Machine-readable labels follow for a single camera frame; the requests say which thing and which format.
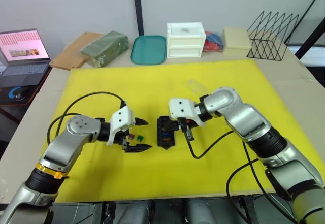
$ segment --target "laptop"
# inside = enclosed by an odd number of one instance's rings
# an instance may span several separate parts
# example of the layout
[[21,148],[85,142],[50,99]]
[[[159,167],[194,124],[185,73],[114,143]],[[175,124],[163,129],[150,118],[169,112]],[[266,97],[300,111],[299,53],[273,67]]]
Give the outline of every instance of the laptop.
[[36,29],[0,33],[0,51],[8,65],[0,74],[0,88],[37,85],[49,66]]

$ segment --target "black wire rack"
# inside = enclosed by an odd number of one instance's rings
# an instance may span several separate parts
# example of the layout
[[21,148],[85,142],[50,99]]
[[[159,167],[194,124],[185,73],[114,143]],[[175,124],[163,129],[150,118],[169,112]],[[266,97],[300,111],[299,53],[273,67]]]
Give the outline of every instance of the black wire rack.
[[298,14],[277,12],[272,15],[272,12],[262,11],[247,30],[252,43],[247,57],[281,61],[287,49],[283,40],[290,41],[298,17]]

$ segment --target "laptop keyboard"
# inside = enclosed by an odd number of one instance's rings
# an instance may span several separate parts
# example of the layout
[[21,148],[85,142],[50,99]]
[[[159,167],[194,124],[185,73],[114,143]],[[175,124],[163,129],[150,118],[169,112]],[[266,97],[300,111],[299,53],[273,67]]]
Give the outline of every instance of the laptop keyboard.
[[13,66],[13,67],[8,67],[4,71],[3,76],[43,73],[46,68],[47,68],[47,63]]

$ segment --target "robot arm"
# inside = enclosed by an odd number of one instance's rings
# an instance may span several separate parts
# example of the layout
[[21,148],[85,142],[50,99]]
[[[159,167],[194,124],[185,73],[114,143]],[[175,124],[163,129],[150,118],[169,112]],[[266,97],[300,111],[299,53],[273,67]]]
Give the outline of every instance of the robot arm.
[[233,88],[221,87],[213,94],[201,97],[197,104],[186,99],[171,99],[169,109],[171,117],[178,120],[189,140],[193,140],[193,126],[189,122],[204,126],[207,120],[223,116],[267,167],[266,175],[276,192],[294,201],[297,220],[323,223],[325,190],[319,172],[256,108],[242,103]]
[[84,115],[68,120],[66,129],[50,143],[30,177],[22,183],[0,218],[0,224],[51,223],[53,213],[48,207],[57,197],[58,189],[67,178],[84,144],[98,140],[107,142],[107,145],[121,144],[125,152],[141,152],[151,146],[130,146],[126,135],[129,134],[130,127],[146,124],[145,120],[135,118],[128,106],[115,112],[109,123]]

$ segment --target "teal tray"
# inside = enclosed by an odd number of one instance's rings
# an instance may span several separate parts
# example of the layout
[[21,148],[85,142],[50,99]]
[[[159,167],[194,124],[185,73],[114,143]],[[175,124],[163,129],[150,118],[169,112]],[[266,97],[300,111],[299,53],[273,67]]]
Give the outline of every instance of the teal tray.
[[166,39],[160,35],[139,36],[133,44],[131,61],[138,65],[157,65],[166,59]]

